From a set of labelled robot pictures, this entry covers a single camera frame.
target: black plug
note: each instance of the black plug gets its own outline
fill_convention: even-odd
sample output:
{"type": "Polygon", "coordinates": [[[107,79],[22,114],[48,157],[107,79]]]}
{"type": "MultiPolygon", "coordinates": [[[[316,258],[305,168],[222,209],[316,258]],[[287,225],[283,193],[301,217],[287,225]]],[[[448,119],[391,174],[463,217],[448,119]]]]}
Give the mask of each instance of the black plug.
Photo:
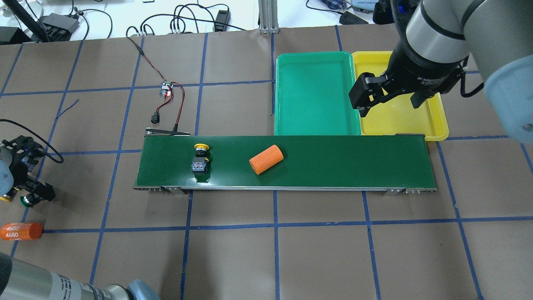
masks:
{"type": "Polygon", "coordinates": [[[155,112],[152,118],[150,118],[150,122],[152,122],[152,124],[159,123],[159,113],[155,112]]]}

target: orange cylinder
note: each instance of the orange cylinder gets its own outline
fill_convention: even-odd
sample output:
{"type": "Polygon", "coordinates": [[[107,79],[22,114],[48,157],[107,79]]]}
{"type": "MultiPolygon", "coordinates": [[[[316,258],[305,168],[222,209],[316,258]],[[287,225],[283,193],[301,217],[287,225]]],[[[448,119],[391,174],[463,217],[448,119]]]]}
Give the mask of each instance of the orange cylinder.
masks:
{"type": "Polygon", "coordinates": [[[40,223],[7,223],[2,227],[3,240],[36,240],[43,234],[43,226],[40,223]]]}
{"type": "Polygon", "coordinates": [[[259,175],[282,160],[283,153],[281,153],[278,146],[272,145],[265,151],[250,159],[250,165],[252,166],[252,169],[254,169],[254,172],[259,175]]]}

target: black ring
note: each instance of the black ring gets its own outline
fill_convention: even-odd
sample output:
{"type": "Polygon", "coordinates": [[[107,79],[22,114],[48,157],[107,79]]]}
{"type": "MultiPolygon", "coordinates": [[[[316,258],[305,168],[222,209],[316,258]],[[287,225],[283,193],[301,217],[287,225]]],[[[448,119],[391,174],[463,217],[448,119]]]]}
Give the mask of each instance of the black ring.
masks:
{"type": "Polygon", "coordinates": [[[453,38],[455,40],[461,40],[461,41],[465,40],[465,36],[464,35],[458,34],[458,33],[453,33],[453,32],[451,32],[449,30],[446,30],[446,29],[440,27],[437,23],[435,23],[430,18],[430,16],[427,14],[426,9],[424,8],[424,1],[420,1],[420,12],[422,13],[422,17],[424,18],[426,23],[431,28],[433,28],[433,30],[435,30],[436,32],[440,33],[443,36],[451,37],[451,38],[453,38]]]}
{"type": "Polygon", "coordinates": [[[485,0],[474,0],[472,3],[470,3],[470,5],[468,6],[468,8],[466,9],[465,13],[463,14],[463,17],[461,18],[461,27],[464,28],[465,25],[466,25],[466,22],[468,21],[468,19],[470,18],[470,16],[472,15],[472,13],[481,5],[485,2],[485,0]]]}

